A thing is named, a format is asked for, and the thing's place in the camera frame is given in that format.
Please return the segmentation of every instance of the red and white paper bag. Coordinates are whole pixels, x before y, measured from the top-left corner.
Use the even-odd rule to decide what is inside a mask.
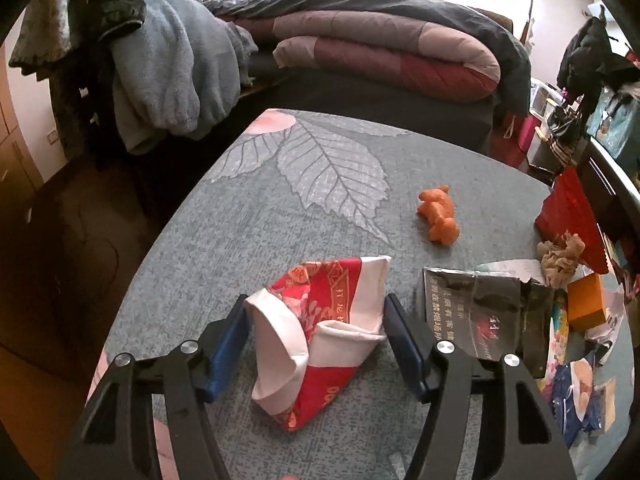
[[[331,402],[385,339],[389,256],[305,262],[247,298],[258,379],[252,397],[288,431]]]

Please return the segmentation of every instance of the red gift bag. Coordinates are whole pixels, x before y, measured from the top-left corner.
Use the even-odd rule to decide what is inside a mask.
[[[577,234],[585,245],[580,259],[598,274],[609,272],[596,218],[573,166],[569,165],[556,178],[535,225],[545,240],[553,242],[566,232]]]
[[[284,429],[329,404],[384,340],[389,260],[306,262],[247,298],[258,367],[252,398]]]

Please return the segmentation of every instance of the pink quilt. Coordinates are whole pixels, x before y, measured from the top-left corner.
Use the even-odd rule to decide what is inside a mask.
[[[435,98],[471,102],[500,82],[494,54],[476,38],[437,23],[358,10],[306,10],[235,18],[258,44],[279,42],[280,67],[346,72]]]

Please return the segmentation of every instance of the orange toy animal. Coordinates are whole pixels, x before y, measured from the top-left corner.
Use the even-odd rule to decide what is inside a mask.
[[[423,202],[418,206],[418,213],[431,224],[429,240],[443,245],[451,245],[460,236],[460,228],[453,219],[453,200],[448,192],[449,186],[425,189],[419,196]]]

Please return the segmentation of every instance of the electrical outlet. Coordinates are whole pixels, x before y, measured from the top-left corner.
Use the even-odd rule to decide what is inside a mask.
[[[55,144],[56,142],[58,142],[58,131],[57,130],[51,130],[47,134],[47,139],[49,139],[49,144]]]

